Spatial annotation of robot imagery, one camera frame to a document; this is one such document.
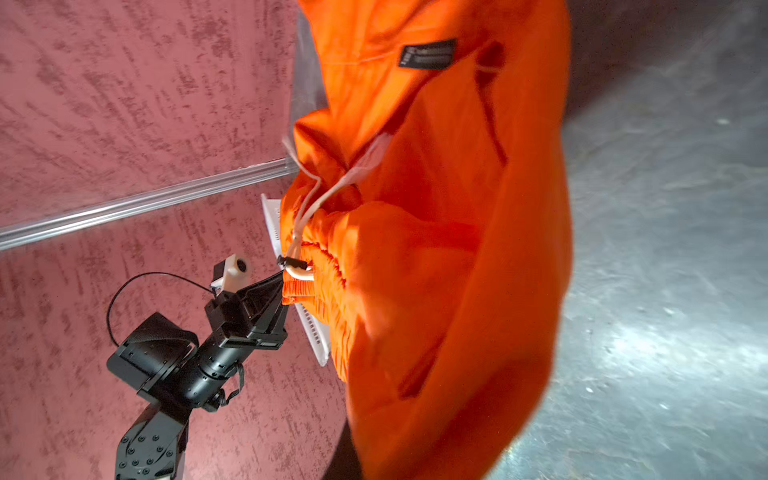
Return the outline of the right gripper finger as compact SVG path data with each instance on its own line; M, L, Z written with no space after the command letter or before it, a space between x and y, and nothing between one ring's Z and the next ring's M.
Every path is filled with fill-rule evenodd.
M346 421L323 476L323 480L362 480L361 463L352 441L349 421Z

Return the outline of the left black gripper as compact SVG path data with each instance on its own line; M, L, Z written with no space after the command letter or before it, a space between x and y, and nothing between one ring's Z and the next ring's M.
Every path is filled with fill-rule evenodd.
M200 341L160 313L142 322L107 360L107 369L149 402L216 411L238 394L224 384L244 375L256 350L275 351L287 339L283 273L205 306L211 334Z

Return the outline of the orange shorts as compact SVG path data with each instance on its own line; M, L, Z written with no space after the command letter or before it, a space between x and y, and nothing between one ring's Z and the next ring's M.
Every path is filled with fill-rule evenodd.
M329 326L366 479L479 479L537 409L572 270L563 1L304 1L284 300Z

